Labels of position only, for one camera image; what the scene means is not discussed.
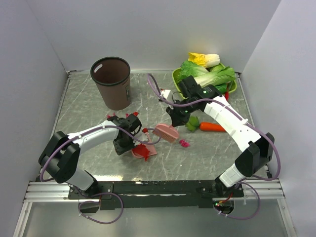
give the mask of brown trash bin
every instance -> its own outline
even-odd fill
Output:
[[[130,66],[124,59],[102,58],[93,64],[90,74],[109,109],[122,110],[130,104]]]

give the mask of wire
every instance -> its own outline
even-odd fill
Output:
[[[119,129],[121,130],[122,132],[126,133],[128,136],[130,136],[133,140],[137,141],[137,142],[140,142],[140,143],[143,143],[145,145],[154,145],[154,144],[157,144],[160,140],[161,140],[161,136],[159,136],[158,140],[155,141],[155,142],[145,142],[145,141],[141,141],[139,140],[138,138],[134,137],[133,135],[131,135],[129,132],[127,132],[126,130],[124,130],[123,128],[121,127],[118,127],[118,126],[113,126],[113,125],[105,125],[105,126],[100,126],[100,127],[95,127],[89,131],[86,131],[86,132],[83,132],[82,134],[76,136],[76,137],[73,137],[71,139],[69,139],[68,141],[64,142],[60,147],[58,147],[54,152],[53,154],[51,154],[51,156],[48,158],[48,160],[46,161],[46,163],[44,164],[41,172],[40,172],[40,175],[39,175],[39,179],[42,181],[42,182],[48,182],[48,181],[51,181],[53,180],[53,178],[50,178],[50,179],[44,179],[44,173],[50,163],[50,161],[55,157],[55,155],[57,155],[58,152],[60,152],[61,149],[63,149],[67,144],[79,139],[79,136],[82,137],[82,136],[85,136],[87,134],[90,134],[92,132],[95,132],[95,131],[98,131],[98,130],[101,130],[101,129],[104,129],[104,128],[116,128],[116,129]]]
[[[226,215],[226,214],[223,214],[222,212],[218,211],[218,209],[216,207],[214,207],[214,209],[219,213],[219,215],[221,216],[225,216],[225,217],[228,217],[228,218],[231,218],[231,219],[235,219],[235,220],[249,220],[253,217],[255,217],[259,211],[260,211],[260,208],[261,208],[261,200],[260,200],[260,197],[259,197],[259,194],[258,192],[255,190],[255,188],[253,186],[251,186],[250,184],[248,183],[245,183],[245,182],[239,182],[237,184],[245,184],[247,185],[248,187],[250,187],[256,194],[257,196],[257,199],[258,199],[258,207],[257,207],[257,210],[250,216],[247,216],[247,217],[236,217],[236,216],[230,216],[230,215]]]
[[[233,192],[231,192],[231,194],[229,194],[228,198],[226,200],[223,201],[219,201],[219,203],[226,203],[229,199],[231,199],[233,196]]]
[[[139,125],[137,132],[134,131],[134,133],[132,135],[136,136],[140,132],[141,129],[142,129],[142,125]]]
[[[180,94],[183,95],[183,93],[182,93],[181,91],[175,91],[175,92],[173,92],[173,93],[172,93],[172,101],[173,101],[173,102],[175,102],[175,100],[174,100],[174,98],[173,98],[173,95],[174,95],[175,93],[180,93]]]
[[[103,222],[103,221],[98,221],[98,220],[96,220],[96,219],[93,219],[93,218],[91,218],[91,217],[89,217],[89,216],[83,214],[83,213],[80,211],[80,207],[81,207],[83,204],[85,204],[85,203],[99,203],[98,201],[84,201],[84,202],[80,203],[80,204],[78,205],[79,215],[85,217],[86,219],[89,219],[90,221],[96,222],[96,223],[98,223],[98,224],[103,224],[103,225],[112,224],[112,223],[114,223],[115,221],[117,221],[117,220],[122,216],[122,214],[123,214],[123,210],[124,210],[123,201],[122,201],[122,199],[119,197],[119,195],[114,194],[114,193],[100,193],[100,194],[95,194],[95,195],[92,195],[91,198],[92,198],[92,197],[96,197],[96,196],[102,196],[102,195],[113,195],[113,196],[116,196],[116,197],[119,199],[119,201],[120,201],[120,212],[119,212],[119,215],[118,215],[117,218],[115,218],[114,220],[109,221],[109,222]]]
[[[156,94],[156,96],[158,96],[158,98],[165,102],[166,104],[168,105],[172,105],[174,107],[186,107],[186,106],[190,106],[190,105],[194,105],[196,103],[199,103],[199,102],[203,102],[203,101],[210,101],[210,102],[214,102],[214,103],[217,103],[221,106],[223,106],[225,109],[227,109],[229,112],[231,112],[233,115],[235,115],[239,120],[242,120],[242,117],[240,117],[234,110],[232,110],[231,108],[229,108],[228,106],[225,106],[222,102],[219,102],[217,100],[214,100],[214,99],[199,99],[199,100],[195,100],[193,102],[190,102],[188,104],[174,104],[174,103],[171,103],[169,101],[167,101],[166,99],[164,99],[161,95],[160,95],[160,91],[159,90],[155,90],[150,78],[152,78],[152,80],[154,81],[155,85],[157,88],[158,85],[157,85],[157,82],[156,82],[156,79],[154,78],[153,75],[151,74],[148,74],[148,78],[147,78],[147,81],[148,81],[148,84],[150,85],[150,87],[153,89],[154,93]],[[264,139],[266,139],[268,141],[268,143],[272,146],[272,149],[273,151],[275,152],[275,155],[276,155],[276,162],[277,162],[277,170],[276,170],[276,174],[274,177],[272,178],[264,178],[264,177],[260,177],[260,176],[257,176],[257,175],[253,175],[254,177],[258,178],[258,179],[261,179],[261,180],[265,180],[265,181],[272,181],[272,180],[275,180],[278,178],[278,176],[280,175],[280,172],[281,172],[281,161],[280,161],[280,156],[278,154],[278,151],[277,151],[277,148],[276,146],[274,145],[274,143],[270,140],[269,137],[266,136],[266,134],[264,134],[262,131],[260,131],[259,129],[255,128],[254,126],[250,125],[249,123],[246,124],[246,126],[250,127],[251,129],[253,129],[254,131],[256,131],[257,133],[260,134],[260,136],[262,136]]]

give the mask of toy carrot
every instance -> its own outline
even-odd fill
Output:
[[[201,122],[199,128],[201,131],[226,132],[221,125],[211,122]]]

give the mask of pink object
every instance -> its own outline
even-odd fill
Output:
[[[152,140],[150,139],[149,134],[147,132],[145,132],[145,134],[146,134],[146,136],[148,138],[148,141],[152,142]],[[145,145],[145,147],[147,148],[147,150],[149,150],[149,154],[148,154],[149,157],[157,154],[157,151],[156,151],[154,145]],[[141,155],[139,155],[137,153],[134,153],[133,150],[132,150],[132,154],[136,158],[144,158],[143,156],[141,156]]]
[[[186,142],[185,140],[180,140],[180,142],[179,142],[179,144],[182,146],[182,147],[189,147],[190,146],[190,144],[188,143],[188,142]]]
[[[162,139],[173,143],[176,139],[179,138],[178,131],[173,126],[168,126],[164,123],[159,123],[155,127],[155,131],[153,131],[153,134],[156,136],[161,136]]]

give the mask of plastic vegetable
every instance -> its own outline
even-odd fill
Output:
[[[182,79],[187,78],[188,76],[193,76],[195,78],[206,73],[208,73],[206,68],[187,60],[181,64],[181,72],[179,73],[176,83],[178,84]]]
[[[221,70],[221,69],[223,69],[223,68],[225,68],[225,67],[224,67],[222,64],[219,64],[219,65],[217,65],[217,66],[215,66],[215,67],[210,68],[209,71],[210,71],[210,72],[218,71],[218,70]]]
[[[221,125],[211,122],[201,122],[199,128],[201,131],[226,132]]]
[[[195,130],[197,130],[199,128],[198,118],[195,116],[190,116],[189,121],[186,124],[186,128],[190,132],[194,132]]]
[[[217,85],[217,86],[215,86],[215,87],[216,87],[216,89],[218,89],[222,94],[224,94],[224,93],[227,91],[227,84],[226,84],[226,83]]]
[[[220,85],[235,80],[235,72],[231,67],[225,67],[221,70],[212,71],[198,77],[194,77],[197,84],[205,87],[207,85]]]
[[[221,62],[218,54],[189,53],[188,60],[205,68],[214,67]]]

